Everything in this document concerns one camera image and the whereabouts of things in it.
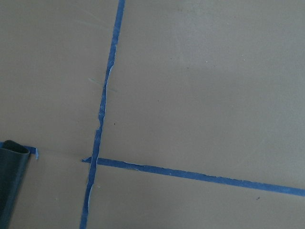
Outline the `brown paper table cover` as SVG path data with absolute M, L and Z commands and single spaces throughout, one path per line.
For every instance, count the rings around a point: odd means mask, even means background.
M 11 229 L 302 229 L 302 0 L 3 0 Z

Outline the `grey laptop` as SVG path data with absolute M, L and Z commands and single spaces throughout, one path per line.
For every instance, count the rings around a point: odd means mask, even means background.
M 27 148 L 11 140 L 6 140 L 0 147 L 0 227 L 2 229 L 6 229 L 9 225 L 29 156 L 30 151 Z

